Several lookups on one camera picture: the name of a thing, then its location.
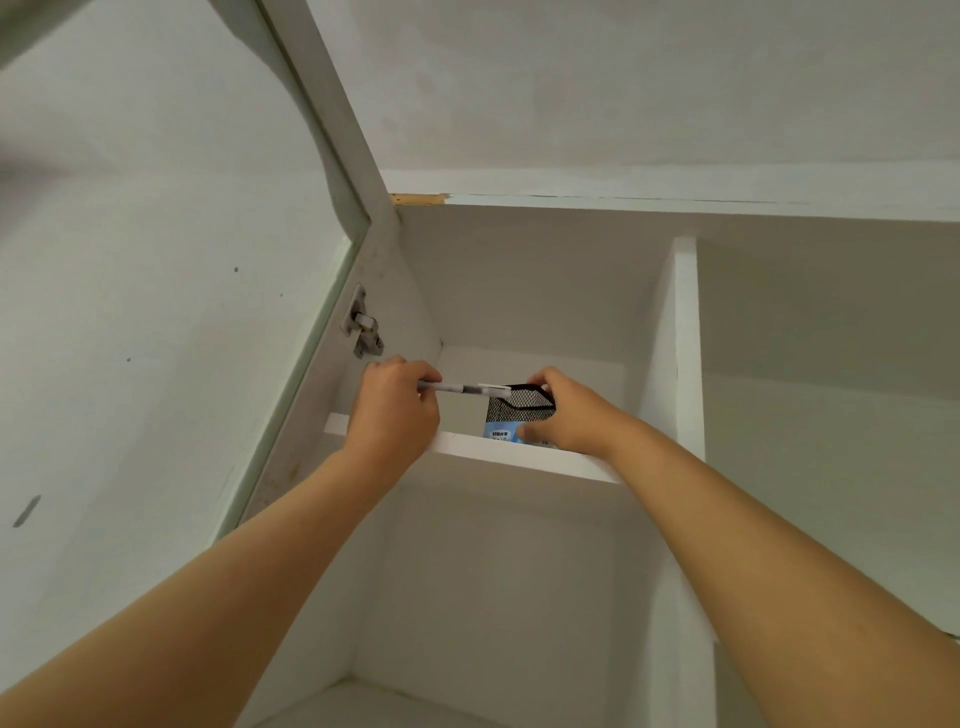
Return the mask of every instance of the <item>blue label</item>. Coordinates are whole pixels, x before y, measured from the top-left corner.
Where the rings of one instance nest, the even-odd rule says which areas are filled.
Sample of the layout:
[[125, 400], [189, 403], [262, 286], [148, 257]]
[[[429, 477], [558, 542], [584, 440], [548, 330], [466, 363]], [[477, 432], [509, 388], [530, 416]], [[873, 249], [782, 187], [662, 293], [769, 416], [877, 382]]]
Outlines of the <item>blue label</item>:
[[483, 436], [488, 440], [503, 440], [506, 443], [522, 443], [523, 445], [546, 445], [546, 443], [528, 443], [516, 436], [516, 429], [523, 425], [519, 423], [486, 423], [483, 427]]

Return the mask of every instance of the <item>forearm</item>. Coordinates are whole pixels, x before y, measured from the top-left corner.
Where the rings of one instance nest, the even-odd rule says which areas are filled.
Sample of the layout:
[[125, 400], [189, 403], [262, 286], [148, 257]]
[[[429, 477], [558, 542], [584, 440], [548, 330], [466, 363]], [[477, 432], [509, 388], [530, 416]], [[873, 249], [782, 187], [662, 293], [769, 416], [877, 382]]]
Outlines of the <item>forearm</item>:
[[960, 649], [652, 427], [617, 430], [612, 464], [772, 726], [960, 725]]
[[392, 483], [342, 453], [0, 696], [5, 726], [230, 726]]

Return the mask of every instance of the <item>wooden edge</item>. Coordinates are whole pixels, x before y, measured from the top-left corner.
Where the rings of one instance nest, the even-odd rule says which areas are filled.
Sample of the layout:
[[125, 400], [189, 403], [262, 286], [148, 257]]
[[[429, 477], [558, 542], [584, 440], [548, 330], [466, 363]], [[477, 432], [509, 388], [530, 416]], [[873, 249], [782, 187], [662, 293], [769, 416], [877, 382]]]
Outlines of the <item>wooden edge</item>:
[[407, 192], [390, 193], [390, 199], [394, 201], [394, 205], [443, 205], [449, 196], [446, 192], [441, 192], [439, 195], [418, 195]]

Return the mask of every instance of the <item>pen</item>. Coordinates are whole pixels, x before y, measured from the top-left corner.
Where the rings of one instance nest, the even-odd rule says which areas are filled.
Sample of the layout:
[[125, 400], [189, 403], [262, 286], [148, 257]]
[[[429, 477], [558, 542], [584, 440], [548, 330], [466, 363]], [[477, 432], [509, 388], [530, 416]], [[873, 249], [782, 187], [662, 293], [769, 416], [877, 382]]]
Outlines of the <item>pen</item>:
[[505, 400], [510, 396], [510, 387], [502, 384], [447, 384], [445, 381], [417, 382], [417, 389], [436, 389], [438, 392], [455, 392], [460, 395], [480, 395], [481, 397], [496, 397]]

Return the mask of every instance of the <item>metal hinge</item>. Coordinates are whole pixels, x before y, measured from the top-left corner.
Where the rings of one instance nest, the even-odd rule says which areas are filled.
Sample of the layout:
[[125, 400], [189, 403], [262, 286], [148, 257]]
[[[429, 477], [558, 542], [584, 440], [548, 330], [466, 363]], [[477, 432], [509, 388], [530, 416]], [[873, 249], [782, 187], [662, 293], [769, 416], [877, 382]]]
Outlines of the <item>metal hinge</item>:
[[367, 291], [357, 283], [357, 287], [353, 290], [350, 311], [340, 324], [340, 331], [347, 336], [360, 331], [356, 346], [353, 347], [353, 355], [358, 359], [364, 356], [379, 356], [383, 353], [383, 339], [378, 333], [379, 324], [373, 316], [367, 315], [366, 299]]

